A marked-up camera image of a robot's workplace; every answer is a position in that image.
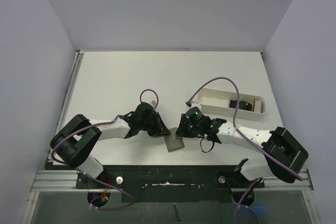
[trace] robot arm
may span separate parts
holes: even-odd
[[[170,135],[160,114],[153,107],[152,104],[141,102],[134,112],[118,116],[114,121],[89,120],[82,114],[76,115],[51,140],[50,147],[54,149],[65,137],[82,128],[88,128],[78,134],[81,136],[80,140],[70,137],[56,149],[56,153],[70,168],[77,168],[97,178],[103,172],[103,167],[90,153],[98,141],[130,138],[139,131],[147,131],[152,137]]]
[[[239,129],[262,150],[296,173],[300,172],[308,158],[308,152],[283,127],[277,127],[274,131],[247,127]],[[199,137],[212,141],[213,144],[235,144],[260,152],[236,131],[232,123],[218,118],[211,120],[197,106],[182,114],[176,136]],[[287,183],[295,181],[290,173],[267,156],[265,158],[267,162],[263,157],[258,160],[244,159],[237,166],[237,170],[249,181],[268,176],[276,176]]]

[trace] small object in tray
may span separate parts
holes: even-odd
[[[262,101],[254,100],[253,111],[257,112],[257,113],[261,113],[261,107],[262,107],[262,105],[263,105]]]
[[[229,108],[235,109],[237,106],[237,100],[230,100],[229,103]],[[245,102],[245,101],[240,101],[239,102],[239,109],[240,110],[247,110],[247,111],[252,111],[252,104]]]

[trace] glass panel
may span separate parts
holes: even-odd
[[[311,223],[301,191],[256,191],[252,205],[261,223],[308,224]],[[106,207],[121,206],[120,193],[112,193]],[[87,224],[87,223],[233,223],[235,204],[215,201],[177,203],[137,203],[118,211],[89,210],[87,193],[42,192],[39,194],[33,224]],[[258,223],[248,209],[238,212],[237,223]]]

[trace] black cable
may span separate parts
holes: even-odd
[[[208,152],[212,151],[212,149],[214,148],[214,146],[215,146],[215,142],[212,142],[212,146],[211,146],[210,150],[207,151],[207,152],[205,152],[205,151],[203,150],[203,148],[202,148],[202,141],[203,141],[204,139],[205,139],[205,138],[202,138],[201,141],[200,141],[201,151],[202,151],[203,153],[208,153]]]
[[[182,222],[183,220],[179,217],[179,213],[178,213],[178,209],[177,209],[177,205],[176,203],[173,204],[173,208],[174,208],[174,211],[175,211],[175,218],[178,222]]]

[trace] screw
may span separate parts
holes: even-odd
[[[218,178],[218,181],[221,183],[221,184],[224,184],[225,183],[225,177],[224,176],[221,176]]]
[[[122,184],[123,181],[124,181],[124,179],[119,176],[119,177],[116,178],[115,182],[117,182],[117,184],[120,185],[120,184]]]

